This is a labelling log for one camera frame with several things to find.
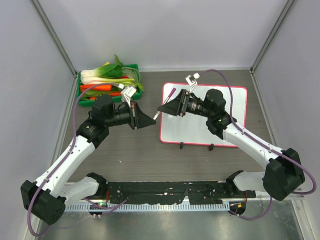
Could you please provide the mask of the pink framed whiteboard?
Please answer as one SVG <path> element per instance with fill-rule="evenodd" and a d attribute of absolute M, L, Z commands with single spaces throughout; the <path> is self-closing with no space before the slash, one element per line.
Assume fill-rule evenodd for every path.
<path fill-rule="evenodd" d="M 180 92 L 182 89 L 188 90 L 190 86 L 187 83 L 166 82 L 162 86 L 162 103 L 165 102 L 173 88 Z M 193 93 L 204 100 L 209 89 L 217 89 L 222 92 L 226 100 L 225 110 L 229 114 L 231 98 L 228 86 L 199 84 Z M 245 127 L 248 91 L 243 86 L 231 86 L 231 90 L 233 95 L 232 116 Z M 206 126 L 207 117 L 191 113 L 186 113 L 184 117 L 161 113 L 156 120 L 160 121 L 159 139 L 163 143 L 180 144 L 183 142 L 188 145 L 210 146 L 214 144 L 214 147 L 236 147 L 210 133 Z"/>

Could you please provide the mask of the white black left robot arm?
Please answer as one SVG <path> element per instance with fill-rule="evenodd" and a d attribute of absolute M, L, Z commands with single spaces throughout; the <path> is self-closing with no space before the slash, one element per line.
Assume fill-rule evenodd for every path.
<path fill-rule="evenodd" d="M 141 129 L 156 124 L 143 113 L 136 102 L 116 106 L 110 95 L 96 98 L 89 117 L 79 126 L 69 147 L 35 181 L 26 180 L 20 187 L 22 202 L 29 215 L 46 224 L 55 224 L 66 207 L 89 196 L 100 200 L 107 192 L 107 181 L 101 175 L 89 173 L 81 181 L 66 186 L 67 180 L 80 164 L 93 153 L 114 126 L 128 125 Z"/>

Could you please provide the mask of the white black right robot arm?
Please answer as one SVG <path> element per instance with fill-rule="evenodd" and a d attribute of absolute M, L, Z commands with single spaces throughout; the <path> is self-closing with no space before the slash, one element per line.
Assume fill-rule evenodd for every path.
<path fill-rule="evenodd" d="M 209 89 L 204 99 L 182 89 L 157 110 L 172 116 L 183 117 L 190 113 L 205 117 L 211 134 L 237 146 L 263 168 L 260 172 L 239 170 L 231 175 L 231 182 L 225 186 L 230 197 L 236 198 L 244 191 L 260 191 L 282 201 L 294 193 L 305 182 L 304 171 L 299 167 L 299 154 L 292 148 L 283 150 L 255 136 L 237 123 L 225 106 L 226 100 L 218 89 Z"/>

